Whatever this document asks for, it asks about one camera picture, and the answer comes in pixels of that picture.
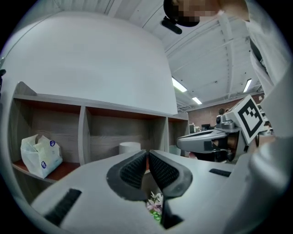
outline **white plastic bag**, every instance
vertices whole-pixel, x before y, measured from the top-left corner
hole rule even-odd
[[[44,136],[36,144],[36,137],[22,139],[22,160],[30,173],[45,178],[62,163],[60,147]]]

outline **ceiling light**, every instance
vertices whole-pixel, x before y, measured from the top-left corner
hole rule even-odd
[[[248,81],[247,81],[247,83],[246,83],[246,87],[245,87],[245,89],[244,89],[244,93],[248,90],[248,88],[249,88],[249,85],[251,84],[251,81],[252,81],[252,79],[249,79]]]
[[[172,82],[173,82],[173,86],[179,89],[181,92],[184,93],[187,91],[187,89],[182,84],[180,84],[177,80],[175,80],[173,77],[172,77]]]
[[[198,105],[202,104],[200,100],[198,100],[197,97],[192,98],[193,101],[195,101]]]

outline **white cup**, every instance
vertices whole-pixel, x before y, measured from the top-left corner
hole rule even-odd
[[[138,142],[122,142],[119,144],[119,154],[141,150],[141,144]]]

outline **pink flower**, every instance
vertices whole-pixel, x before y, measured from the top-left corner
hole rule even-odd
[[[161,206],[160,202],[158,202],[158,201],[153,202],[152,200],[148,200],[146,207],[149,211],[154,210],[158,213],[162,212],[162,206]]]
[[[154,198],[155,200],[157,199],[159,201],[159,204],[162,206],[163,203],[163,196],[161,195],[161,193],[157,193],[156,195],[151,191],[152,193],[152,198]]]

